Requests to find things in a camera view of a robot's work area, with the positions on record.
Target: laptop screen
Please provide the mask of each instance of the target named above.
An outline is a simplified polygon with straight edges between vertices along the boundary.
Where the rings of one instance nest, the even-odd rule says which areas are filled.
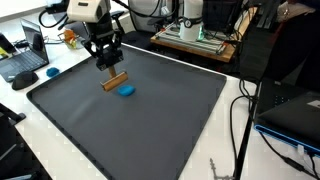
[[[40,26],[25,19],[21,19],[21,25],[30,50],[43,60],[49,61]]]

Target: electronic device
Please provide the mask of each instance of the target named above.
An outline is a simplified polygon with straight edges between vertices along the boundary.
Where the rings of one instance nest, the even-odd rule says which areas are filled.
[[[10,54],[16,52],[14,46],[8,41],[8,39],[2,33],[0,33],[0,47]]]
[[[38,76],[33,71],[23,71],[17,74],[12,82],[13,90],[20,90],[31,86],[38,81]]]
[[[254,129],[320,156],[320,94],[307,92],[254,120]]]
[[[264,113],[306,92],[308,90],[301,87],[263,78],[258,87],[259,101],[255,114]]]
[[[0,61],[0,74],[6,82],[12,82],[23,71],[35,71],[49,64],[40,26],[25,19],[21,19],[21,25],[30,50]]]
[[[231,34],[241,12],[243,0],[203,0],[203,27]]]

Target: computer monitor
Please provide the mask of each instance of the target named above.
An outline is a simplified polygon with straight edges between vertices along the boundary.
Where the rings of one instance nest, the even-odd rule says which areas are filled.
[[[243,0],[203,0],[202,19],[205,30],[231,34]]]
[[[40,26],[25,19],[20,21],[30,50],[43,60],[49,61]]]
[[[0,32],[0,47],[10,54],[16,52],[16,49],[14,48],[14,46],[8,41],[8,39],[1,32]]]

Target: blue sponge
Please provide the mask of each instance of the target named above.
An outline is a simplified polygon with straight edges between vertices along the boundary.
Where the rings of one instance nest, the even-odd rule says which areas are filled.
[[[57,69],[55,67],[47,69],[47,76],[50,78],[52,78],[58,74],[59,74],[59,69]]]
[[[118,88],[118,93],[121,96],[130,96],[132,93],[134,93],[134,91],[135,91],[135,88],[129,85],[120,86]]]

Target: laptop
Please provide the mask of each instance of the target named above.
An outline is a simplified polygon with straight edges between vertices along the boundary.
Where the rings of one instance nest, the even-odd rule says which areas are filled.
[[[23,71],[35,71],[49,64],[40,26],[25,19],[21,19],[21,26],[29,50],[0,61],[0,74],[6,82],[12,82]]]
[[[289,87],[290,85],[285,85],[279,91],[289,92]],[[254,129],[293,147],[302,145],[307,152],[320,156],[320,94],[296,88],[292,86],[291,93],[295,91],[302,94],[288,100],[284,99],[285,102],[280,100],[278,105],[256,115]]]
[[[263,78],[258,87],[259,101],[255,115],[266,112],[306,92],[308,90],[301,87]]]

